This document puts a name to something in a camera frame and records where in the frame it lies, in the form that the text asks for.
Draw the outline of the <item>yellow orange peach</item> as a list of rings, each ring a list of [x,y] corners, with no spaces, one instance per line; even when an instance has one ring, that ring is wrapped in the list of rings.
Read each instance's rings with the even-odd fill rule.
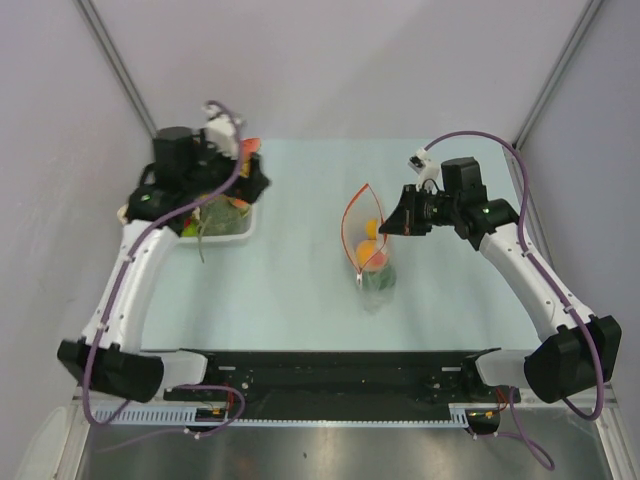
[[[356,260],[358,265],[363,268],[369,258],[378,251],[375,240],[363,240],[356,248]]]

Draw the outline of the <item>green bell pepper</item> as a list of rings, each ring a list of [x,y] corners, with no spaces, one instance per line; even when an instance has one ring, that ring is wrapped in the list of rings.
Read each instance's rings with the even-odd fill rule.
[[[381,292],[392,289],[396,284],[397,274],[392,265],[386,265],[378,270],[362,272],[361,286],[367,292]]]

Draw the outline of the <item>red peach with leaf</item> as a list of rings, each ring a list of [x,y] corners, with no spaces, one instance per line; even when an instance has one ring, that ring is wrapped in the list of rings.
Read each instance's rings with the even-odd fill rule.
[[[238,209],[247,209],[247,208],[251,207],[250,203],[248,203],[245,200],[239,199],[239,198],[229,197],[228,201],[230,202],[230,204],[232,206],[234,206],[235,208],[238,208]]]

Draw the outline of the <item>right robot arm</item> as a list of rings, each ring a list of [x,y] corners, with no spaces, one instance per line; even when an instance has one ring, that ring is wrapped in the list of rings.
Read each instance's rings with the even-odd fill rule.
[[[416,154],[409,164],[419,177],[404,185],[380,233],[424,236],[434,227],[452,227],[503,276],[541,342],[533,351],[490,349],[470,357],[470,370],[461,376],[463,393],[484,401],[497,386],[529,388],[555,403],[609,382],[619,323],[596,316],[569,291],[519,229],[514,208],[488,198],[479,163],[465,157],[436,164]]]

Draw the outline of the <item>yellow lemon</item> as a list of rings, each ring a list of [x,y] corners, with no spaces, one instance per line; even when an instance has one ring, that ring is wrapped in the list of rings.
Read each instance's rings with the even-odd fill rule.
[[[376,240],[379,236],[379,224],[376,218],[369,220],[365,226],[365,233],[369,240]]]

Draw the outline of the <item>clear zip top bag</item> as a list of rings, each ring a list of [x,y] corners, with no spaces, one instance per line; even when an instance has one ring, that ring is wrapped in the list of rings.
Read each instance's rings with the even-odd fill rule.
[[[341,244],[365,311],[380,311],[391,302],[397,282],[390,237],[379,232],[384,210],[369,183],[349,200],[340,224]]]

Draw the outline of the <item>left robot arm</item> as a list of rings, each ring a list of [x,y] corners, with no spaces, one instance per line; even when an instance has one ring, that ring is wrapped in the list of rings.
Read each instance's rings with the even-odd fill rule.
[[[193,213],[217,198],[252,205],[269,187],[260,147],[260,139],[239,139],[217,125],[157,131],[153,159],[127,201],[119,255],[99,305],[80,338],[58,347],[58,360],[85,394],[146,403],[181,386],[202,400],[219,392],[221,376],[205,355],[144,354],[142,334],[161,267]]]

